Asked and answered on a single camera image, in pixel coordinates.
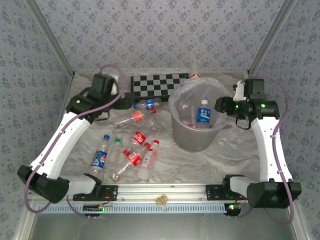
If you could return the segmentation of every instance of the bottle cap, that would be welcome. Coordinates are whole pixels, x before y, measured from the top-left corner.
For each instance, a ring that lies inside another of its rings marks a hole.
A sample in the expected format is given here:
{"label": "bottle cap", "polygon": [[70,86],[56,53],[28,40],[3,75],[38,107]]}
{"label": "bottle cap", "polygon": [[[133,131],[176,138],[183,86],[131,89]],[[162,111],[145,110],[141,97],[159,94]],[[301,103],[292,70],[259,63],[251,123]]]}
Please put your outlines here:
{"label": "bottle cap", "polygon": [[123,154],[126,155],[126,156],[129,156],[130,152],[128,150],[124,150]]}

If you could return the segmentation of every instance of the chessboard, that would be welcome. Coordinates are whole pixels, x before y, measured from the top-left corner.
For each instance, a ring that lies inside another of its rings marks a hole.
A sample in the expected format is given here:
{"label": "chessboard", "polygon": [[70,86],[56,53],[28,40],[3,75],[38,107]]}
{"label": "chessboard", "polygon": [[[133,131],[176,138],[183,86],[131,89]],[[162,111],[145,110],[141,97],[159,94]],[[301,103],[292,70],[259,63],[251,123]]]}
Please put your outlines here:
{"label": "chessboard", "polygon": [[160,98],[167,102],[170,95],[189,78],[188,73],[158,74],[131,77],[134,101]]}

